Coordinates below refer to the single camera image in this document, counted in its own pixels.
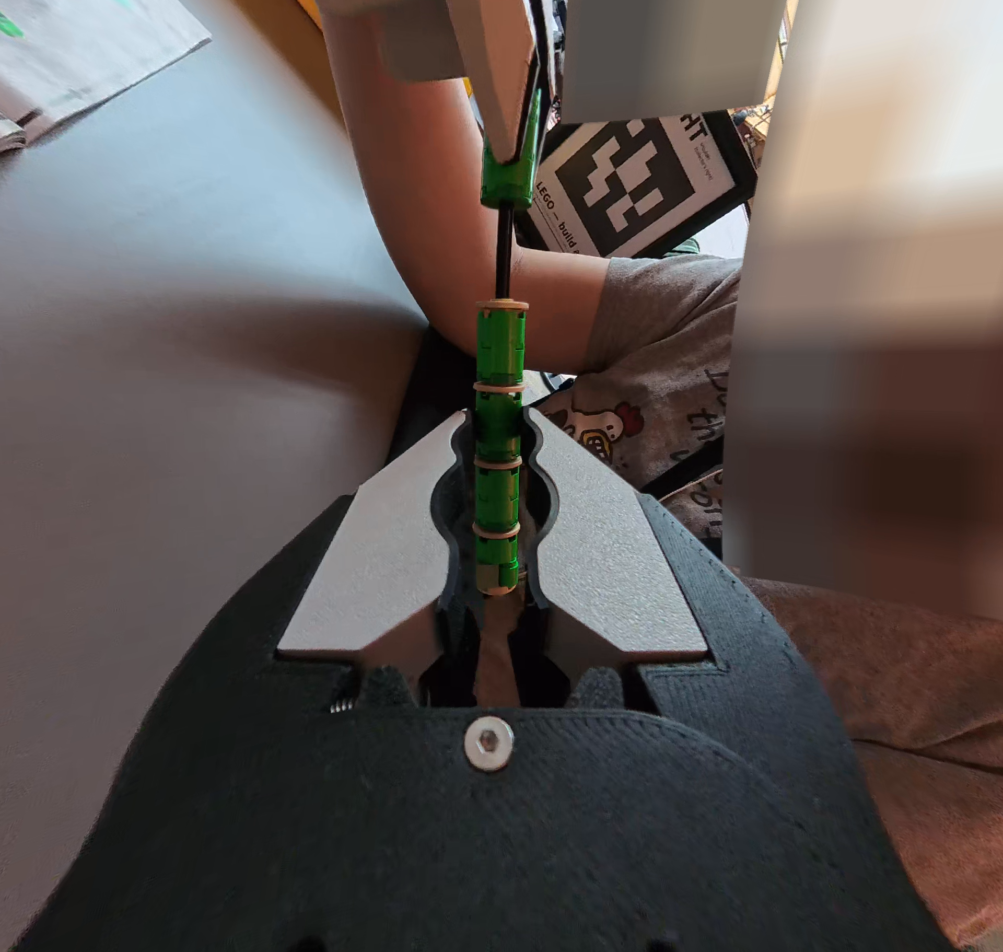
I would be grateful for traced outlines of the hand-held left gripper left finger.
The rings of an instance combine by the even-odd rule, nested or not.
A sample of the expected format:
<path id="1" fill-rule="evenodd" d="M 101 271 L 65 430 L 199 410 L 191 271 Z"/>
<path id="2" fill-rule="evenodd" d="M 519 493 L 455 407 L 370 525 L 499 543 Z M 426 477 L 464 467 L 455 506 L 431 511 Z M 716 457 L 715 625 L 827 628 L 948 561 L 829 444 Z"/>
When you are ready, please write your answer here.
<path id="1" fill-rule="evenodd" d="M 440 657 L 436 603 L 449 548 L 433 520 L 436 484 L 458 464 L 459 410 L 364 482 L 279 644 L 284 658 L 395 667 L 410 686 Z"/>

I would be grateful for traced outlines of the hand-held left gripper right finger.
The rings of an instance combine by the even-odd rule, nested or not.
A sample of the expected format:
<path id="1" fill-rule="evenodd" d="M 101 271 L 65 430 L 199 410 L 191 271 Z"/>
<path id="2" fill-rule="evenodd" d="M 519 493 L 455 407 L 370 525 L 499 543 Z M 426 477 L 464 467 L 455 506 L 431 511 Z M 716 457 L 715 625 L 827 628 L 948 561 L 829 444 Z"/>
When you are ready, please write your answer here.
<path id="1" fill-rule="evenodd" d="M 701 662 L 706 640 L 633 487 L 533 407 L 529 467 L 547 514 L 528 557 L 543 652 L 570 684 L 592 668 Z"/>

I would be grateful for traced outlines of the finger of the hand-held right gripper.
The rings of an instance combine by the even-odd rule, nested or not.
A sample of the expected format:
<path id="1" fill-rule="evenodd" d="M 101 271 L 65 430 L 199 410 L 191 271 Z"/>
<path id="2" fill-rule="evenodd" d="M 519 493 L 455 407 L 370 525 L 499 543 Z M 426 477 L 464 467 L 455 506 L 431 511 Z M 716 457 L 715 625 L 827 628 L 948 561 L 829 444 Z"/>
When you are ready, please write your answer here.
<path id="1" fill-rule="evenodd" d="M 551 0 L 381 0 L 390 73 L 407 82 L 467 78 L 503 165 L 520 156 L 538 78 L 551 84 Z"/>

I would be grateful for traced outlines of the green cylinder piece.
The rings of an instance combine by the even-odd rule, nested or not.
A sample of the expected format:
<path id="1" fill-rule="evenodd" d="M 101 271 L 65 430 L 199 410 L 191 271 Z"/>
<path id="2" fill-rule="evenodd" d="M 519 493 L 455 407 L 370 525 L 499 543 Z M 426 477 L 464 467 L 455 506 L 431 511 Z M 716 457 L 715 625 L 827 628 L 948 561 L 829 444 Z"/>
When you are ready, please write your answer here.
<path id="1" fill-rule="evenodd" d="M 491 145 L 483 138 L 481 204 L 498 210 L 501 205 L 527 210 L 533 203 L 533 187 L 545 134 L 544 93 L 536 89 L 530 105 L 520 155 L 509 164 L 495 158 Z"/>

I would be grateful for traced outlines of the black axle rod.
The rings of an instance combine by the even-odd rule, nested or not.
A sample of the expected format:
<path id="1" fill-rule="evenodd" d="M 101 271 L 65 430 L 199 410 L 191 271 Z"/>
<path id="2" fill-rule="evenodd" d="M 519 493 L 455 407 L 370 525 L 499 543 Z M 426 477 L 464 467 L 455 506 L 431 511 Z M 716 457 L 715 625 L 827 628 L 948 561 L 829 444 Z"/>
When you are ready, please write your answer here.
<path id="1" fill-rule="evenodd" d="M 510 273 L 512 239 L 514 238 L 514 205 L 499 203 L 496 224 L 495 252 L 495 300 L 508 300 L 510 295 Z"/>

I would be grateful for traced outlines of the person's right forearm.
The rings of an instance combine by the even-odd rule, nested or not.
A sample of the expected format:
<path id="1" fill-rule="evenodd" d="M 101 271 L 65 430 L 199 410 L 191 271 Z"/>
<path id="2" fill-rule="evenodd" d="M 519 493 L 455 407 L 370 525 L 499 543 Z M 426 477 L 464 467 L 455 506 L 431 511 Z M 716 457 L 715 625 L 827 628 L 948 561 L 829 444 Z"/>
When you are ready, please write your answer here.
<path id="1" fill-rule="evenodd" d="M 476 302 L 495 296 L 496 211 L 480 203 L 483 139 L 462 80 L 386 70 L 367 16 L 323 20 L 338 98 L 383 243 L 429 324 L 474 355 Z M 601 367 L 591 337 L 609 262 L 512 248 L 510 294 L 529 303 L 526 366 Z"/>

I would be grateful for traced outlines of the black framed marker sign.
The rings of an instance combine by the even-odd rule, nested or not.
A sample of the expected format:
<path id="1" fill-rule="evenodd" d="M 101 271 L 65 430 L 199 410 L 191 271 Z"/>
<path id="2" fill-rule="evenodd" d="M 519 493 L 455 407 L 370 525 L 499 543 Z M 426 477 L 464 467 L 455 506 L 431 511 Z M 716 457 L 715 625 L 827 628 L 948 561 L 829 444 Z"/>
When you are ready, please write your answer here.
<path id="1" fill-rule="evenodd" d="M 560 123 L 545 140 L 520 241 L 542 251 L 660 258 L 750 200 L 752 160 L 726 110 Z"/>

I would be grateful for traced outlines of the person's grey printed t-shirt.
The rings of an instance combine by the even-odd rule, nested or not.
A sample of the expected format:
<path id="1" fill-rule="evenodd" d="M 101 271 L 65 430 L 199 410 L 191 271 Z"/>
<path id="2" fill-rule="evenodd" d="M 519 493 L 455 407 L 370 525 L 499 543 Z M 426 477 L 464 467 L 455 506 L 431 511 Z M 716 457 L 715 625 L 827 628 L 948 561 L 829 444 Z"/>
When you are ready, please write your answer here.
<path id="1" fill-rule="evenodd" d="M 614 259 L 586 365 L 545 417 L 722 553 L 723 439 L 742 259 Z"/>

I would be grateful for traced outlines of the open instruction booklet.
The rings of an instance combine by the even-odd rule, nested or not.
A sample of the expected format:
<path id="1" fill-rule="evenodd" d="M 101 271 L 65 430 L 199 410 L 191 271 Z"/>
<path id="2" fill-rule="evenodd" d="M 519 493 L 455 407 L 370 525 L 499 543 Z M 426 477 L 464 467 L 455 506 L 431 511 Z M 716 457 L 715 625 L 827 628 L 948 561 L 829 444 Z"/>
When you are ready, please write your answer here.
<path id="1" fill-rule="evenodd" d="M 178 0 L 1 0 L 1 149 L 33 143 L 211 34 Z"/>

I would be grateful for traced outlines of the person's brown pants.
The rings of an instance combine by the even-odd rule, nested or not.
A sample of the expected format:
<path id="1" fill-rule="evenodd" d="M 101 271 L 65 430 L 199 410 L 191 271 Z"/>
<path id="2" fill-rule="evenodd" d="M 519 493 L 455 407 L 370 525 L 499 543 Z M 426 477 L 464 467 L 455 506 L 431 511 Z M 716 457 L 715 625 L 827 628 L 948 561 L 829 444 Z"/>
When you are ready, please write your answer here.
<path id="1" fill-rule="evenodd" d="M 809 660 L 909 877 L 959 948 L 1001 934 L 1002 624 L 742 577 Z"/>

